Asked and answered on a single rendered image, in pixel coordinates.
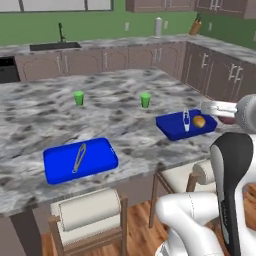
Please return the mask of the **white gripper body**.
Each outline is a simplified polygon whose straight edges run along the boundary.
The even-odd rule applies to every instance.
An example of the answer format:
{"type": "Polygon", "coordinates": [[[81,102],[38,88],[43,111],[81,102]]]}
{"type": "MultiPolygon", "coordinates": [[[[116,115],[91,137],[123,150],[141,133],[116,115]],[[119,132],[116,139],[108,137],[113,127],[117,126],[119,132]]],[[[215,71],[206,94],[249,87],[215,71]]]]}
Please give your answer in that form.
{"type": "Polygon", "coordinates": [[[219,115],[219,105],[215,101],[204,101],[201,104],[201,112],[205,115],[219,115]]]}

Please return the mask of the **yellow-brown round potato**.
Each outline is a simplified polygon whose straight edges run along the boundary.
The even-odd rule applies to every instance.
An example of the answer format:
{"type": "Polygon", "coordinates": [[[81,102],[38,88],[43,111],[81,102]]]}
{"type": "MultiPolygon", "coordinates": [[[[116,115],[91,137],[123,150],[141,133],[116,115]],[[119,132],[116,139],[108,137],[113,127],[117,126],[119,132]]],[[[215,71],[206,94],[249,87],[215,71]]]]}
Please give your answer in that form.
{"type": "Polygon", "coordinates": [[[193,117],[193,124],[198,128],[202,128],[205,126],[206,121],[202,116],[197,115],[193,117]]]}

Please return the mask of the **blue rectangular tray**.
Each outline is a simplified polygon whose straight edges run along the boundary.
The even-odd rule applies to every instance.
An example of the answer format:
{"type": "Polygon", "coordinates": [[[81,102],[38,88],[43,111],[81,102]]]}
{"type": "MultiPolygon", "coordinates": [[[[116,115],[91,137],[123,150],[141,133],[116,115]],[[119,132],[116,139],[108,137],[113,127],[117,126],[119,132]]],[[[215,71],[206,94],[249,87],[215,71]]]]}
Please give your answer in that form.
{"type": "Polygon", "coordinates": [[[43,152],[45,177],[48,184],[56,185],[74,179],[91,176],[118,166],[118,157],[106,138],[94,138],[48,148],[43,152]],[[86,153],[76,173],[72,173],[81,144],[86,153]]]}
{"type": "Polygon", "coordinates": [[[156,117],[157,127],[167,136],[171,141],[190,138],[201,134],[213,132],[217,126],[217,122],[210,115],[204,115],[199,109],[191,109],[190,114],[190,130],[186,132],[183,126],[182,112],[175,112],[156,117]],[[202,116],[206,124],[202,128],[198,128],[193,124],[194,116],[202,116]]]}

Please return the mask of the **dark red food piece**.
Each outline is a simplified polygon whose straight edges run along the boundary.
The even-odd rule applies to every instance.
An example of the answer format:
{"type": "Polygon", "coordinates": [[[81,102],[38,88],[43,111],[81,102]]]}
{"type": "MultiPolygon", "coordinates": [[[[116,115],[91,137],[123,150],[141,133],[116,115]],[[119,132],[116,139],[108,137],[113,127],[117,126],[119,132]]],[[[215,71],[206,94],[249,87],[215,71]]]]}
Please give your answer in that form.
{"type": "Polygon", "coordinates": [[[235,119],[234,118],[230,118],[230,117],[218,117],[218,119],[227,125],[232,125],[235,124],[235,119]]]}

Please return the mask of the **brown base cupboard run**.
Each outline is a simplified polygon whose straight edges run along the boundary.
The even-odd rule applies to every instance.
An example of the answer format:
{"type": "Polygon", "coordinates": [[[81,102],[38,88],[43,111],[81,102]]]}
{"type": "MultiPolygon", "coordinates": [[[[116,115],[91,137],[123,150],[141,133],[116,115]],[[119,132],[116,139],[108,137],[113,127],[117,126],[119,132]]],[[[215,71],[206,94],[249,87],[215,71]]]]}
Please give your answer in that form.
{"type": "Polygon", "coordinates": [[[94,48],[20,55],[15,61],[22,82],[151,67],[180,79],[185,46],[184,42],[165,42],[94,48]]]}
{"type": "Polygon", "coordinates": [[[181,81],[210,99],[238,102],[256,94],[256,64],[188,42],[181,81]]]}

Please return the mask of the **green plastic cup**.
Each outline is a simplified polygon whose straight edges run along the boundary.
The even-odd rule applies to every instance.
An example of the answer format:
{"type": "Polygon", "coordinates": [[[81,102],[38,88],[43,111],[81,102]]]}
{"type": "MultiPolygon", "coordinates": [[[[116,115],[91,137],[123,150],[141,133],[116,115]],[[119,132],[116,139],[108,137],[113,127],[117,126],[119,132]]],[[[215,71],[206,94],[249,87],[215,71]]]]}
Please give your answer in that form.
{"type": "Polygon", "coordinates": [[[149,93],[141,93],[140,100],[143,108],[148,108],[150,104],[151,95],[149,93]]]}
{"type": "Polygon", "coordinates": [[[84,102],[84,92],[83,91],[75,91],[73,93],[74,100],[77,106],[82,106],[84,102]]]}

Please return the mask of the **wooden stool with white cushion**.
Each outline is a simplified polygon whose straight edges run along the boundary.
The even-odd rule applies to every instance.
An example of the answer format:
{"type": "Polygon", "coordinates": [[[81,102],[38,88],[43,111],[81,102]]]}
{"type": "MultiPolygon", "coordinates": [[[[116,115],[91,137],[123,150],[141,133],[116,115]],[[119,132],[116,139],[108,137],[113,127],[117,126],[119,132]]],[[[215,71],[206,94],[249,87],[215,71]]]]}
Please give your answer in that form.
{"type": "Polygon", "coordinates": [[[127,255],[126,195],[113,188],[101,189],[51,205],[48,223],[56,256],[75,256],[121,243],[127,255]]]}
{"type": "Polygon", "coordinates": [[[168,193],[215,192],[215,178],[209,160],[188,163],[172,169],[157,171],[153,176],[149,227],[154,224],[158,183],[168,193]]]}

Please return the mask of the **wooden knife block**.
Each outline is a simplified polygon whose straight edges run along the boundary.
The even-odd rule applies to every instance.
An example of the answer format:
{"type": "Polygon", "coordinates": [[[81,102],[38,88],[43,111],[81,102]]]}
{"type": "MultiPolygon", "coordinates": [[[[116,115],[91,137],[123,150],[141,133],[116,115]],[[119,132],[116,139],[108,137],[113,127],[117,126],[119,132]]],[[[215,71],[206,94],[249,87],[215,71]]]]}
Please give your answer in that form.
{"type": "Polygon", "coordinates": [[[193,22],[193,24],[191,26],[189,34],[190,35],[196,35],[199,32],[199,30],[201,28],[201,25],[202,25],[201,15],[197,14],[197,17],[196,17],[195,21],[193,22]]]}

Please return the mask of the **black sink tap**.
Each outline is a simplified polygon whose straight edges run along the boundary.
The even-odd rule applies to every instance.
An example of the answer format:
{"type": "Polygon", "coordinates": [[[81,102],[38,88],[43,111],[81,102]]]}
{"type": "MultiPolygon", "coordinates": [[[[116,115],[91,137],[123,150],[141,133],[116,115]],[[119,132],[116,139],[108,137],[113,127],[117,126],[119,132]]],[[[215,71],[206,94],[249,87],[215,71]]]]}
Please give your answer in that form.
{"type": "Polygon", "coordinates": [[[59,36],[60,36],[60,42],[65,42],[66,37],[63,35],[63,30],[62,30],[62,23],[58,23],[58,30],[59,30],[59,36]]]}

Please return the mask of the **dark kitchen sink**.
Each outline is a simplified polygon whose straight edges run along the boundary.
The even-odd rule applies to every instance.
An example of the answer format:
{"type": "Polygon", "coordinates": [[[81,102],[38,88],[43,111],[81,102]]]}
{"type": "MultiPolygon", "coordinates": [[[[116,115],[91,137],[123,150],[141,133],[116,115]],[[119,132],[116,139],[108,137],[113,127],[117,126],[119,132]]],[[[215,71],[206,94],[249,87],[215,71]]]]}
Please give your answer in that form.
{"type": "Polygon", "coordinates": [[[56,42],[46,44],[33,44],[29,46],[30,51],[47,51],[59,49],[81,48],[78,42],[56,42]]]}

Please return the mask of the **black dishwasher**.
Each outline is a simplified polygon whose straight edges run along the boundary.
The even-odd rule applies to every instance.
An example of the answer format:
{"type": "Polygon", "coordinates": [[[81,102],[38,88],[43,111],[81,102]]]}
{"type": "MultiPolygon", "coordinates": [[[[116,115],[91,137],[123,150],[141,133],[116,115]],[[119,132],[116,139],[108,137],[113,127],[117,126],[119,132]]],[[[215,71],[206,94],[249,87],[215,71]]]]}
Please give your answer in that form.
{"type": "Polygon", "coordinates": [[[19,82],[20,77],[13,56],[0,57],[0,83],[19,82]]]}

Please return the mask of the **brown wall cupboard run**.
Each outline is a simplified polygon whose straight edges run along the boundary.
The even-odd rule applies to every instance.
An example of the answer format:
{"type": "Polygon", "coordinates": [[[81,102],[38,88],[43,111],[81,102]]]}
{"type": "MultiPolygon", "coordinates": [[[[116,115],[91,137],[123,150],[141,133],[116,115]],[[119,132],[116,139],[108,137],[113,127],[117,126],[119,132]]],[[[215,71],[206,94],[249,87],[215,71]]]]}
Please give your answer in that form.
{"type": "Polygon", "coordinates": [[[256,19],[256,0],[126,0],[130,12],[181,12],[228,15],[256,19]]]}

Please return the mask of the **window with dark frame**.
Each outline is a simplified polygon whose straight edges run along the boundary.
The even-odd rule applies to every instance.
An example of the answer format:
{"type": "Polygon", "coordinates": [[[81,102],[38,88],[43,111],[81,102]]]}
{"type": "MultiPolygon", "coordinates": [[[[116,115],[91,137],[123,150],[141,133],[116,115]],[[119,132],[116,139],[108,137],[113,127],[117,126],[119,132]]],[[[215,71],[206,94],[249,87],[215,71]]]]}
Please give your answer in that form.
{"type": "Polygon", "coordinates": [[[111,11],[113,0],[0,0],[0,12],[111,11]]]}

